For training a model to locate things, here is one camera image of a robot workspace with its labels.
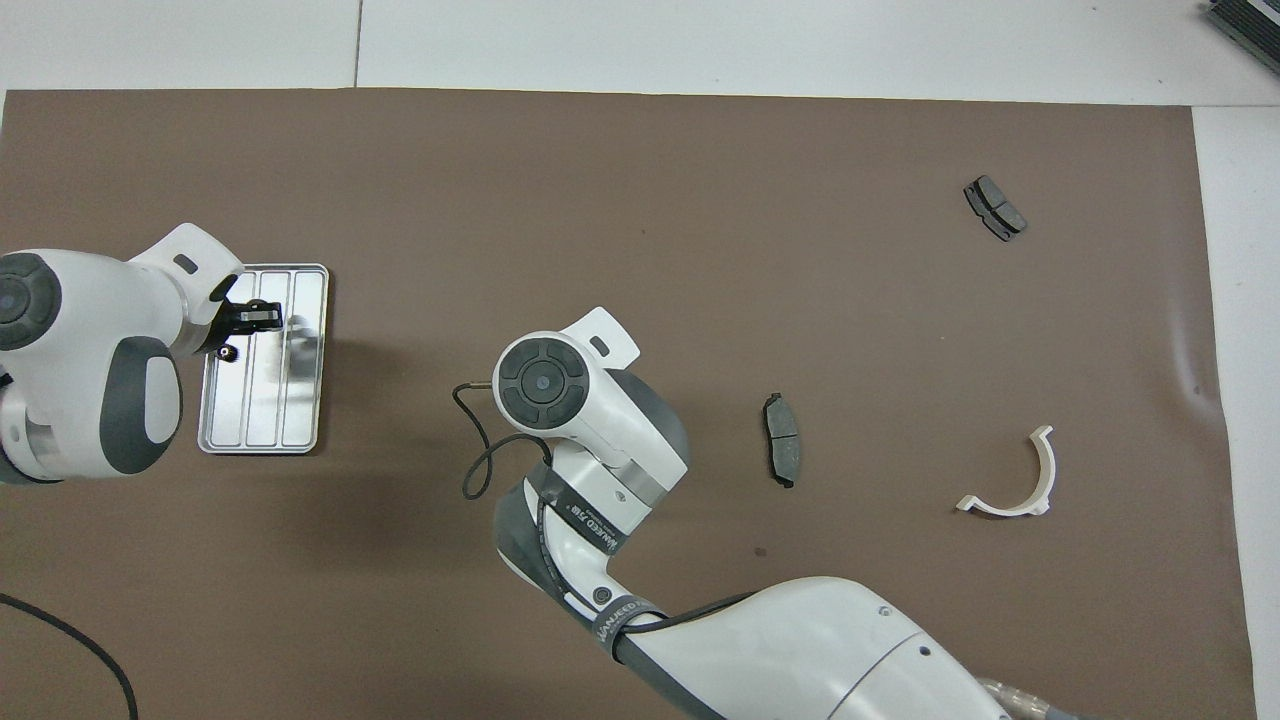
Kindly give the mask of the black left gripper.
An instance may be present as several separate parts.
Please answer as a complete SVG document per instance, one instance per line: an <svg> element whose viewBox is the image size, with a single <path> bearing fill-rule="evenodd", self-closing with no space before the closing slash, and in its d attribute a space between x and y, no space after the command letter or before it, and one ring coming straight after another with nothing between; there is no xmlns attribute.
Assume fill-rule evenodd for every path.
<svg viewBox="0 0 1280 720"><path fill-rule="evenodd" d="M234 336L282 331L284 322L280 316L282 305L279 302L252 299L246 304L237 304L224 299L209 327L204 351L206 354L214 352Z"/></svg>

